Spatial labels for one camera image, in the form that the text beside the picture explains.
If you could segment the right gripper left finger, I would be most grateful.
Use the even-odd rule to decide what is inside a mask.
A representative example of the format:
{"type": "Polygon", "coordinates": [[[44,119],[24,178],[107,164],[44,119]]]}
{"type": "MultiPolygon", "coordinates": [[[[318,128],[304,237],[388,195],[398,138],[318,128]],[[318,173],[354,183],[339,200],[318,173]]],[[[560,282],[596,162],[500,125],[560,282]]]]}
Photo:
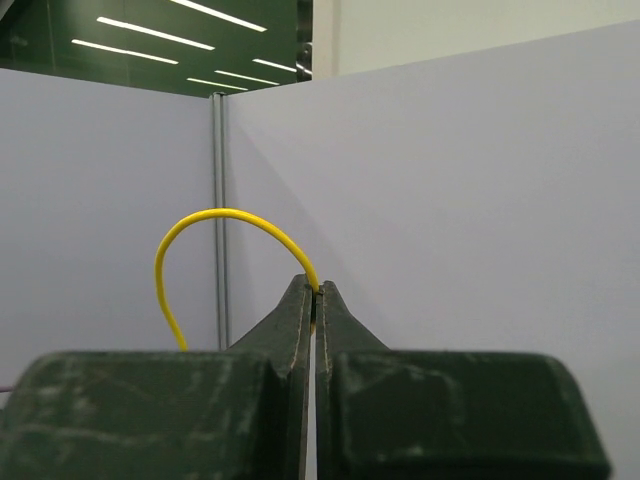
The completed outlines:
{"type": "Polygon", "coordinates": [[[301,479],[311,288],[224,351],[60,351],[1,414],[5,479],[301,479]]]}

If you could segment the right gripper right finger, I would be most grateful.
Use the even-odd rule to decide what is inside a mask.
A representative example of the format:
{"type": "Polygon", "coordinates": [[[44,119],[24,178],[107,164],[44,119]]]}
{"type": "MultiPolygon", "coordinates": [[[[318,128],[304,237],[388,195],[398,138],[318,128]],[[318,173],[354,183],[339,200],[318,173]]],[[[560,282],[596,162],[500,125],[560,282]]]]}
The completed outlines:
{"type": "Polygon", "coordinates": [[[321,479],[607,479],[566,366],[537,353],[387,347],[326,282],[316,299],[321,479]]]}

